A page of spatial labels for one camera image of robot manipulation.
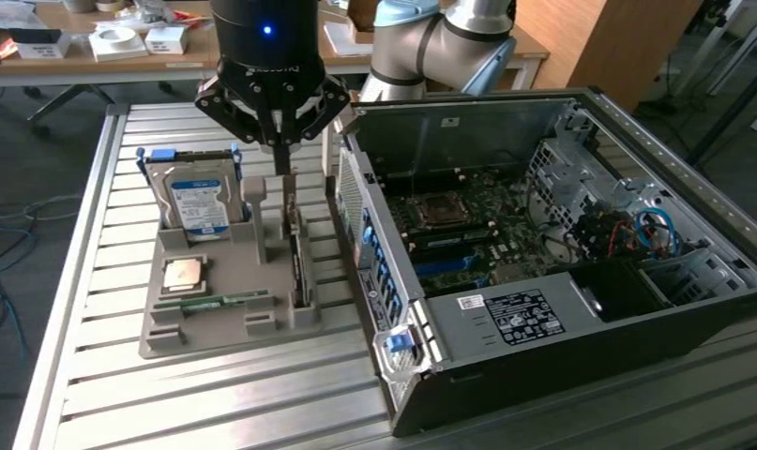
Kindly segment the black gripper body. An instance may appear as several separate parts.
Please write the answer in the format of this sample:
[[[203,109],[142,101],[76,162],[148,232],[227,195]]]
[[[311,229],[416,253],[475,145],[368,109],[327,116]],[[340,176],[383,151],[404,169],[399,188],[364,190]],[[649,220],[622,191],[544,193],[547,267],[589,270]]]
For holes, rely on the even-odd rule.
[[[317,53],[315,1],[212,1],[220,59],[229,87],[260,83],[283,141],[283,77],[325,75]]]

